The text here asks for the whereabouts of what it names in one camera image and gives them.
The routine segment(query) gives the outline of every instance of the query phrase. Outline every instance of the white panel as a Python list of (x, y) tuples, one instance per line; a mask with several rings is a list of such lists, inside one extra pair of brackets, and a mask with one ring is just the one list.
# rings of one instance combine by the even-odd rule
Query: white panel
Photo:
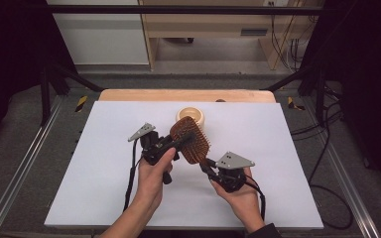
[[(267, 223), (323, 228), (280, 104), (228, 102), (96, 102), (45, 224), (111, 225), (122, 212), (128, 184), (133, 143), (127, 139), (145, 122), (167, 136), (177, 112), (188, 106), (205, 114), (209, 158), (219, 160), (231, 151), (256, 163), (251, 170), (266, 196)], [(173, 182), (164, 186), (150, 227), (242, 227), (198, 165), (183, 158), (173, 164)], [(136, 186), (135, 181), (131, 197)]]
[[(137, 5), (135, 0), (48, 0), (49, 4)], [(148, 64), (141, 17), (54, 14), (75, 64)]]

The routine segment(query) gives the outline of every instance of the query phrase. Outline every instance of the metal bracket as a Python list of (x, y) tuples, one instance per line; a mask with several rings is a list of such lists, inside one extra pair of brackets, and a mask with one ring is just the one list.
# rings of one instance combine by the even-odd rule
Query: metal bracket
[(134, 135), (132, 135), (130, 138), (128, 138), (128, 142), (136, 140), (136, 139), (144, 136), (145, 134), (154, 131), (154, 129), (156, 129), (155, 126), (146, 122), (145, 125), (142, 126)]
[(255, 166), (255, 163), (232, 152), (227, 152), (215, 163), (215, 165), (226, 170), (235, 170), (245, 167), (253, 167)]

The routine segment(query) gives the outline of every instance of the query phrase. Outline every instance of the hand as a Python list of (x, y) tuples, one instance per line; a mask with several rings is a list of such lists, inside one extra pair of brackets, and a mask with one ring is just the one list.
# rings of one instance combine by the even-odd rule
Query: hand
[(146, 160), (141, 160), (138, 169), (138, 189), (134, 200), (146, 200), (150, 210), (153, 211), (159, 207), (163, 198), (163, 173), (172, 170), (175, 153), (175, 148), (168, 149), (154, 166), (148, 164)]
[[(244, 173), (252, 177), (249, 168), (244, 168)], [(249, 233), (265, 226), (259, 211), (258, 193), (254, 188), (245, 184), (239, 190), (228, 193), (216, 181), (211, 180), (211, 184), (216, 193), (230, 204), (234, 214), (241, 220)]]

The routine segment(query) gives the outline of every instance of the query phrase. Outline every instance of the person's left hand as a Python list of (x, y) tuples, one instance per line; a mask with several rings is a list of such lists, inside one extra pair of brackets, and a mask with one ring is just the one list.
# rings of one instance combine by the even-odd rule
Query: person's left hand
[(151, 211), (155, 211), (162, 201), (163, 173), (172, 170), (175, 153), (175, 148), (168, 149), (154, 166), (146, 160), (139, 163), (138, 188), (134, 200), (144, 201)]

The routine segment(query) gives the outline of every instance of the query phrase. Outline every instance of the white board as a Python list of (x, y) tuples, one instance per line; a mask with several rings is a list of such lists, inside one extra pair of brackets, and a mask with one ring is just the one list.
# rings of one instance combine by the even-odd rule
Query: white board
[[(111, 225), (122, 213), (132, 165), (133, 143), (127, 139), (145, 122), (167, 136), (176, 113), (188, 106), (205, 115), (209, 158), (216, 161), (231, 151), (256, 163), (251, 170), (266, 196), (266, 223), (323, 228), (280, 104), (229, 102), (95, 102), (45, 225)], [(173, 182), (164, 185), (162, 204), (149, 228), (243, 227), (199, 165), (180, 158), (173, 166)], [(135, 180), (131, 200), (136, 186)]]

